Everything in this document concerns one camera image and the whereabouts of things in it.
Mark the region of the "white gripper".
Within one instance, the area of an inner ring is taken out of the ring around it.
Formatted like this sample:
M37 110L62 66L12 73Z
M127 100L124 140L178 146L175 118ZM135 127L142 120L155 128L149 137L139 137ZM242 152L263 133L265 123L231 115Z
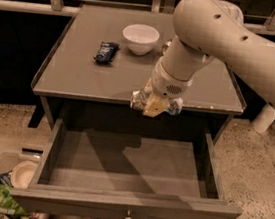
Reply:
M182 97L192 83L192 80L181 81L173 78L164 69L162 59L159 59L151 73L151 79L148 79L144 87L147 94L150 94L152 90L153 93L148 97L143 114L154 118L166 111L169 108L169 99Z

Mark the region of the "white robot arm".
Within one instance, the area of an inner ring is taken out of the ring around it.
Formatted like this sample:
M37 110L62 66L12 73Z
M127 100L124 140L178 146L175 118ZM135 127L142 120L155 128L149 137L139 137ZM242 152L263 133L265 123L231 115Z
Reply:
M275 43L244 28L243 13L221 0L181 0L173 12L172 43L146 87L145 116L156 117L182 97L193 75L217 58L275 108Z

